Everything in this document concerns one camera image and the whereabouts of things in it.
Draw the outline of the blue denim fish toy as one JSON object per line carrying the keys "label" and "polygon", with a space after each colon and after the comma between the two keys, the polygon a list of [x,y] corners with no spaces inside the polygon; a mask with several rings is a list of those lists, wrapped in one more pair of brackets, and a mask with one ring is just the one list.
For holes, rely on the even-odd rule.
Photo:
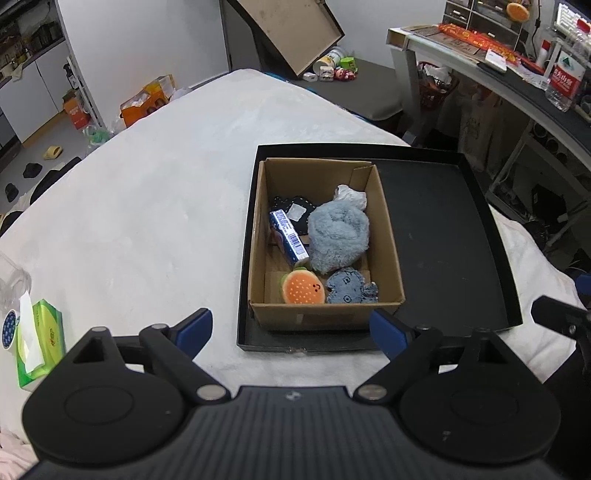
{"label": "blue denim fish toy", "polygon": [[325,302],[328,304],[370,304],[379,301],[379,288],[367,282],[360,271],[342,268],[325,282]]}

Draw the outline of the orange burger plush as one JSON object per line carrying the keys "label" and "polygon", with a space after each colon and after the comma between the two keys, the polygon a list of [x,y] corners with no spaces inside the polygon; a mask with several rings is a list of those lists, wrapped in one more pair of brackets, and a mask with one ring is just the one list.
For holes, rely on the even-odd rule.
{"label": "orange burger plush", "polygon": [[283,302],[294,305],[318,305],[325,303],[325,287],[322,281],[307,268],[297,267],[280,280]]}

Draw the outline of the grey fluffy plush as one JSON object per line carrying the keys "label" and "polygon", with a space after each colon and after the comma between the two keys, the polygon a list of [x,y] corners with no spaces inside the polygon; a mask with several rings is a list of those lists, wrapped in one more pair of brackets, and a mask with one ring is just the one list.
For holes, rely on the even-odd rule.
{"label": "grey fluffy plush", "polygon": [[322,275],[352,266],[369,249],[367,194],[345,184],[308,217],[311,268]]}

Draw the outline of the blue tissue pack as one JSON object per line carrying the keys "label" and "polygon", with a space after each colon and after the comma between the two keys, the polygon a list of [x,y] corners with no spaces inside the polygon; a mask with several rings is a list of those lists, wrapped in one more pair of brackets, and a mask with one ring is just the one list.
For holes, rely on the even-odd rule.
{"label": "blue tissue pack", "polygon": [[310,256],[308,256],[308,250],[304,247],[300,235],[297,234],[286,212],[281,209],[271,211],[269,218],[270,228],[276,237],[276,244],[286,257],[287,263],[294,268],[304,266]]}

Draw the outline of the black stitched fabric toy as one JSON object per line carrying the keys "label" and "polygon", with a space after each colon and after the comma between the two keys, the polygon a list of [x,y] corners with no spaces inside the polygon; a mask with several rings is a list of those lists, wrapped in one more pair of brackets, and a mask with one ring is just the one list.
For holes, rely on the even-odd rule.
{"label": "black stitched fabric toy", "polygon": [[294,230],[299,235],[308,234],[308,217],[317,206],[305,197],[280,197],[273,198],[270,204],[270,211],[283,210],[287,218],[290,219],[291,224],[294,225]]}

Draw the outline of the green tissue box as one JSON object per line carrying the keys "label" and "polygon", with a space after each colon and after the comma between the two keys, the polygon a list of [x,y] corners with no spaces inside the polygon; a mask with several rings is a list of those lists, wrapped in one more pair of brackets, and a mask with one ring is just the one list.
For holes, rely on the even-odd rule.
{"label": "green tissue box", "polygon": [[33,304],[28,293],[19,302],[17,380],[22,390],[32,392],[66,354],[62,314],[44,299]]}

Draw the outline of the clear plastic bottle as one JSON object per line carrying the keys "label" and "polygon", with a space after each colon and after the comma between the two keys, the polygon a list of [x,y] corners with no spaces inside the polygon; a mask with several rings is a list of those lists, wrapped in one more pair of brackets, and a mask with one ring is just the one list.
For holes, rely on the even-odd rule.
{"label": "clear plastic bottle", "polygon": [[20,299],[31,290],[31,277],[5,254],[1,254],[1,346],[9,350],[20,318]]}

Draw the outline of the grey curved desk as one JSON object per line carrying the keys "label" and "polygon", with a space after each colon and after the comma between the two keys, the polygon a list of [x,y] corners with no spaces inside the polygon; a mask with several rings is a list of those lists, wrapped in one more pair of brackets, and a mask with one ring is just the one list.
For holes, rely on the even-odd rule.
{"label": "grey curved desk", "polygon": [[527,83],[509,70],[500,73],[484,63],[480,53],[470,55],[455,39],[445,41],[434,25],[391,28],[386,44],[391,48],[404,113],[411,126],[404,139],[414,144],[426,124],[422,112],[417,57],[447,66],[491,90],[544,127],[581,163],[590,165],[590,125],[574,111],[559,111],[546,99],[542,90]]}

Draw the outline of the hanging white tote bag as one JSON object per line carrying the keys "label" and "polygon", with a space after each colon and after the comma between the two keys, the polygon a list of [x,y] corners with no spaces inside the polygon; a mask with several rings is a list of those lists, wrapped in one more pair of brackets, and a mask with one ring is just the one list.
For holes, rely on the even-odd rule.
{"label": "hanging white tote bag", "polygon": [[465,82],[460,85],[458,104],[461,107],[458,149],[474,170],[484,171],[502,98],[478,83]]}

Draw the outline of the yellow slipper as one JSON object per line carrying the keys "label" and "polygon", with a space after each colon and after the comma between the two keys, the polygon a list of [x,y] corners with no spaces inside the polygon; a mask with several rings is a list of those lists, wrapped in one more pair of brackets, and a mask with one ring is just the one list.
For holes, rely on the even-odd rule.
{"label": "yellow slipper", "polygon": [[61,146],[50,146],[43,154],[44,160],[55,160],[63,153]]}

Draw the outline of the orange shopping bag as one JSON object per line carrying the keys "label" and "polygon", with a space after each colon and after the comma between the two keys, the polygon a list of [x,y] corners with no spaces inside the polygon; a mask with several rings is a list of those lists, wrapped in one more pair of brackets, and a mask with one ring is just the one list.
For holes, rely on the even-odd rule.
{"label": "orange shopping bag", "polygon": [[120,117],[124,125],[130,127],[138,120],[165,106],[175,91],[176,85],[171,74],[152,80],[120,105]]}

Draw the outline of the orange carton on floor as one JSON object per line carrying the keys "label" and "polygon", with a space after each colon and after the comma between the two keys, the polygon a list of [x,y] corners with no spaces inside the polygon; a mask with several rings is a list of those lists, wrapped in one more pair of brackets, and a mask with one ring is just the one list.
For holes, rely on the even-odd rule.
{"label": "orange carton on floor", "polygon": [[68,115],[76,130],[84,129],[91,120],[90,115],[84,109],[76,91],[71,89],[63,97],[63,110]]}

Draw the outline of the white charger cube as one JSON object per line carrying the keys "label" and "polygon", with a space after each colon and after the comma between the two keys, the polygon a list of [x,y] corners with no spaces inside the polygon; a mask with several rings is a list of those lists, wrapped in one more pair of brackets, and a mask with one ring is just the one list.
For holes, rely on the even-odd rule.
{"label": "white charger cube", "polygon": [[318,81],[318,75],[314,72],[305,72],[303,75],[303,79],[305,82],[314,83]]}

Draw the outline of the red paper scroll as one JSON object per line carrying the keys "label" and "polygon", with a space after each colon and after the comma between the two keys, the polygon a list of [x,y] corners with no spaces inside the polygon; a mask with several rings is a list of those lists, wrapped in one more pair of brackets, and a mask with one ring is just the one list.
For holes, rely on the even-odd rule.
{"label": "red paper scroll", "polygon": [[438,29],[440,32],[443,32],[454,39],[478,47],[481,50],[492,50],[496,54],[499,54],[502,57],[504,57],[507,62],[514,66],[523,65],[530,71],[540,75],[542,75],[545,72],[545,70],[542,67],[539,67],[534,62],[530,61],[528,58],[520,55],[511,48],[501,44],[500,42],[493,39],[487,34],[481,34],[479,32],[467,30],[455,24],[446,23],[440,23],[438,25]]}

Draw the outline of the leaning black box lid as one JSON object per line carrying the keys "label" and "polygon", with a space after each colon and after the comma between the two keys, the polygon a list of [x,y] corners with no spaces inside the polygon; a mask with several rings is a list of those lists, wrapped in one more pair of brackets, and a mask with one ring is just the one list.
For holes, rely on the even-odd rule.
{"label": "leaning black box lid", "polygon": [[252,30],[263,65],[299,78],[345,36],[325,1],[229,1]]}

